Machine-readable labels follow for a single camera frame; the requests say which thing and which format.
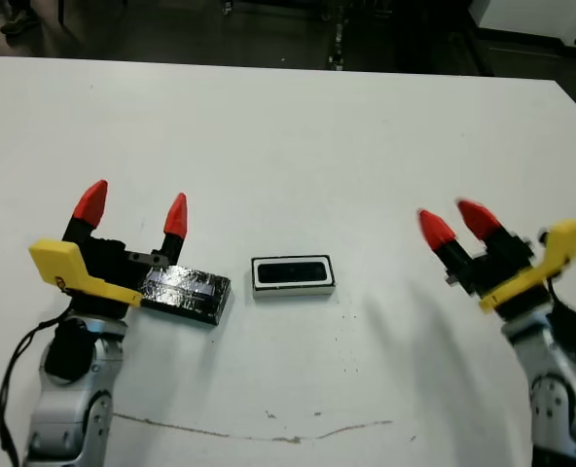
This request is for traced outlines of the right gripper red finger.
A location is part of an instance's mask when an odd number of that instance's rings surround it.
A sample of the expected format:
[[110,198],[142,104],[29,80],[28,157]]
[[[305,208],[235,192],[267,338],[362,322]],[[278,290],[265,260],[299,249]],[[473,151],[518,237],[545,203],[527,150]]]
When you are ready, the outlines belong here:
[[510,257],[514,252],[513,236],[484,205],[462,198],[456,202],[463,222],[488,253]]
[[460,272],[470,264],[471,257],[441,217],[426,209],[420,209],[417,217],[425,241],[448,272]]

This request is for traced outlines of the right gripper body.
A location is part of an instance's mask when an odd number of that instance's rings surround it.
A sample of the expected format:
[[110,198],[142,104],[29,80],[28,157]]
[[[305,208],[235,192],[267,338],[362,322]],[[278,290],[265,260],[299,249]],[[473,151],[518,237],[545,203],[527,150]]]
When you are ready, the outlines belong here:
[[480,298],[479,306],[511,320],[550,300],[547,282],[576,259],[576,220],[565,220],[544,233],[544,256],[531,262],[530,245],[497,220],[470,224],[484,244],[483,254],[469,256],[456,239],[444,244],[448,280]]

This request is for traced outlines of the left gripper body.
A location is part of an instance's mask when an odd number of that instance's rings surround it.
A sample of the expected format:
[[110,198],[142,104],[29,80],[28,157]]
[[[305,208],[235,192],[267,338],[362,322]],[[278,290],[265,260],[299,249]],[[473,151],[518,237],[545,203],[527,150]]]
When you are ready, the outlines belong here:
[[152,267],[166,265],[166,252],[130,251],[118,240],[88,238],[78,245],[40,239],[29,254],[41,278],[70,298],[76,314],[122,320],[141,306],[141,282]]

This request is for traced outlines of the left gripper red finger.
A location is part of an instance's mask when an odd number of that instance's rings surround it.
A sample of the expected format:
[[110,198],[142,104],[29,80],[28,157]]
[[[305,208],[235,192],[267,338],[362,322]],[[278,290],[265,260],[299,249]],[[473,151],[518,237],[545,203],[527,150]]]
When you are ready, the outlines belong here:
[[63,241],[84,241],[99,225],[104,213],[108,182],[95,182],[81,196],[63,235]]
[[163,255],[179,255],[188,232],[188,204],[184,193],[176,196],[163,227]]

